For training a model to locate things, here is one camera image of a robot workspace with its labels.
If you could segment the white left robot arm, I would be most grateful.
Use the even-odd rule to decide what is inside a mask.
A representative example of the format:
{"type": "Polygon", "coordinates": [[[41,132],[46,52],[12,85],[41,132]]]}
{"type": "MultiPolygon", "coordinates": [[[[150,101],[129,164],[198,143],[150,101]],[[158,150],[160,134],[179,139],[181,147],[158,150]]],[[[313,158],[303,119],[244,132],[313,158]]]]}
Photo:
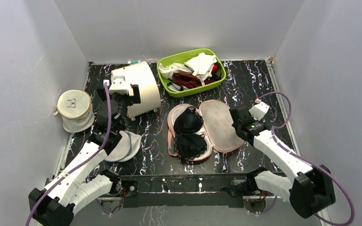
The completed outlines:
{"type": "Polygon", "coordinates": [[[44,226],[68,226],[81,209],[100,196],[126,194],[120,176],[110,170],[90,181],[87,177],[101,162],[128,161],[139,151],[141,136],[126,131],[125,120],[128,107],[141,102],[140,89],[136,84],[104,81],[98,93],[101,102],[97,112],[86,91],[72,89],[59,97],[56,111],[62,116],[64,129],[81,132],[92,128],[92,132],[60,174],[29,193],[28,220],[44,226]]]}

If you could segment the dark red garment in basket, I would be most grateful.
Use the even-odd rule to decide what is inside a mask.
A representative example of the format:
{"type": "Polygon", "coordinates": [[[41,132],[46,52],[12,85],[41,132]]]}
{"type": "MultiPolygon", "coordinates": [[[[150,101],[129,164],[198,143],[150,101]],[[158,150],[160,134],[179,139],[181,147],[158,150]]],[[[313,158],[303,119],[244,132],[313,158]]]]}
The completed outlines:
{"type": "Polygon", "coordinates": [[[215,79],[213,78],[208,78],[204,81],[201,81],[196,76],[185,73],[173,74],[169,80],[171,84],[169,84],[168,87],[171,90],[176,90],[176,91],[185,91],[188,89],[194,89],[215,82],[215,79]]]}

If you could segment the black lace bra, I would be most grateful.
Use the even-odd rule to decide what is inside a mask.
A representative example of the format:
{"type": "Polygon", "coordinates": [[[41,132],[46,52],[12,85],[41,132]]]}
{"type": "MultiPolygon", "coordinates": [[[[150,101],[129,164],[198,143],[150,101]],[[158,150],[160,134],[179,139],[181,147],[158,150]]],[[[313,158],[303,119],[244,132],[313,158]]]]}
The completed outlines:
{"type": "Polygon", "coordinates": [[[175,119],[175,150],[185,160],[192,160],[207,150],[205,135],[199,131],[204,120],[193,106],[187,107],[175,119]]]}

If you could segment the green plastic basket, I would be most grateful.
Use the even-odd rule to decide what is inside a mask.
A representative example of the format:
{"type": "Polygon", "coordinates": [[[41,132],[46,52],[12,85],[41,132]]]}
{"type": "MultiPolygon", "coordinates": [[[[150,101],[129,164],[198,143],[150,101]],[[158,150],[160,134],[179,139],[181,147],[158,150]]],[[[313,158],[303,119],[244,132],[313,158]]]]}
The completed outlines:
{"type": "Polygon", "coordinates": [[[226,72],[225,68],[222,64],[222,62],[217,57],[217,62],[215,63],[211,76],[208,78],[215,79],[214,83],[204,85],[198,88],[194,89],[188,89],[185,91],[176,91],[171,90],[168,85],[170,83],[170,78],[173,74],[176,73],[185,73],[185,74],[192,74],[192,71],[187,68],[184,63],[188,60],[190,60],[193,57],[197,57],[199,53],[205,53],[206,55],[216,55],[212,50],[208,48],[199,48],[194,49],[182,53],[178,53],[175,55],[167,56],[165,58],[162,58],[157,63],[157,71],[159,75],[159,79],[164,87],[164,89],[168,92],[168,94],[172,97],[180,98],[180,97],[186,97],[189,95],[197,94],[203,91],[207,91],[213,88],[218,87],[226,78],[226,72]]]}

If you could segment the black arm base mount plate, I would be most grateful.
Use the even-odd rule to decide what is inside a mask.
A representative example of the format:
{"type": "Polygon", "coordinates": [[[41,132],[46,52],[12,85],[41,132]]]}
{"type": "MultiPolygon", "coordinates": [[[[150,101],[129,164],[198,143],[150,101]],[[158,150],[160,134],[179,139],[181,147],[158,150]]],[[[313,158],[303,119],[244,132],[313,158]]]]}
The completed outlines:
{"type": "Polygon", "coordinates": [[[247,189],[245,174],[120,176],[115,194],[99,198],[111,208],[227,206],[251,212],[266,207],[268,192],[247,189]]]}

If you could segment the floral mesh laundry bag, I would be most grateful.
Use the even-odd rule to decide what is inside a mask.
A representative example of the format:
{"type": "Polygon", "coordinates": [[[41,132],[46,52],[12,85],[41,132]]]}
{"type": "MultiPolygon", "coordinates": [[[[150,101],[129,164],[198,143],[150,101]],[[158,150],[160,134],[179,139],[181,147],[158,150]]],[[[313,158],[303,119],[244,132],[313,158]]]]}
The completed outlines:
{"type": "Polygon", "coordinates": [[[168,154],[173,157],[180,157],[175,146],[176,132],[174,125],[176,119],[188,108],[196,110],[203,119],[203,125],[197,135],[202,135],[206,141],[206,150],[189,161],[202,161],[208,158],[213,150],[219,153],[232,152],[244,144],[244,140],[239,138],[232,127],[229,107],[224,102],[218,100],[207,100],[200,104],[198,108],[190,104],[176,105],[167,116],[168,124],[168,154]]]}

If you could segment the white cloth in basket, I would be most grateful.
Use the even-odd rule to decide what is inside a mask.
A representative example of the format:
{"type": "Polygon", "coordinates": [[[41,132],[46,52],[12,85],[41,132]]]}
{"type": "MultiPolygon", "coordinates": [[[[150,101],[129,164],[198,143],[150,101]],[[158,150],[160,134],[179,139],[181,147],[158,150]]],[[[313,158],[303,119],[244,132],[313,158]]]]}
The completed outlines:
{"type": "Polygon", "coordinates": [[[211,76],[212,69],[217,62],[216,55],[206,55],[199,53],[198,56],[186,61],[184,65],[192,71],[192,75],[197,77],[202,85],[211,76]]]}

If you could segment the white cylindrical mesh laundry bag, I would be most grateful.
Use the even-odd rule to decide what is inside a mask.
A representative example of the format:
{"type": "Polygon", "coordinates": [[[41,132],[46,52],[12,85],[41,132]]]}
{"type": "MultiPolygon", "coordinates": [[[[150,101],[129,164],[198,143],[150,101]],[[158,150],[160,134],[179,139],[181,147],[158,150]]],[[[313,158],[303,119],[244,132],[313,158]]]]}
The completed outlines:
{"type": "Polygon", "coordinates": [[[61,115],[62,125],[68,133],[82,132],[95,121],[92,99],[84,90],[71,89],[58,99],[54,115],[61,115]]]}

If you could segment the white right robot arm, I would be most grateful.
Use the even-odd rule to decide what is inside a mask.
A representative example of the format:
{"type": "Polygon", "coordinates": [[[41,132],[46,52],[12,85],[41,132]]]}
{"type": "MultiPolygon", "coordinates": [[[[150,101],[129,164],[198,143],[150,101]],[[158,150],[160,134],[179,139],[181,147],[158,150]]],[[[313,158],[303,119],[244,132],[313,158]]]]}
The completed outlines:
{"type": "Polygon", "coordinates": [[[262,118],[268,108],[255,105],[251,109],[239,107],[230,110],[232,126],[241,139],[264,153],[282,170],[279,176],[264,167],[247,173],[245,182],[237,185],[253,195],[267,191],[288,201],[294,211],[308,218],[336,202],[329,169],[319,169],[295,156],[262,118]]]}

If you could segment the green and white marker pen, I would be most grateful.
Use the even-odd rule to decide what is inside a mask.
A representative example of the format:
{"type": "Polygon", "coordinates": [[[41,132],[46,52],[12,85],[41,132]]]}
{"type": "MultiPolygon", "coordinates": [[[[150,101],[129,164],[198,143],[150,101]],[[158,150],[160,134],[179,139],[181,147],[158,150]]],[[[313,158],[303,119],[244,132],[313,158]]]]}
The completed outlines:
{"type": "Polygon", "coordinates": [[[129,65],[133,65],[133,64],[140,63],[140,60],[128,61],[127,63],[128,63],[129,65]]]}

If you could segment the cream toy washing machine drum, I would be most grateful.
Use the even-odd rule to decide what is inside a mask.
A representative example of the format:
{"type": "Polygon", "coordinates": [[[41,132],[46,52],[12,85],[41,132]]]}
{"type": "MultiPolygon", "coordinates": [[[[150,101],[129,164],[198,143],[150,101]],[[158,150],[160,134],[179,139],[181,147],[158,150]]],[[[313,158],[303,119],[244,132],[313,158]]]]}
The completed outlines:
{"type": "Polygon", "coordinates": [[[127,82],[139,86],[141,103],[128,107],[129,118],[133,119],[149,111],[157,112],[161,107],[158,85],[147,62],[112,70],[111,76],[124,76],[127,82]]]}

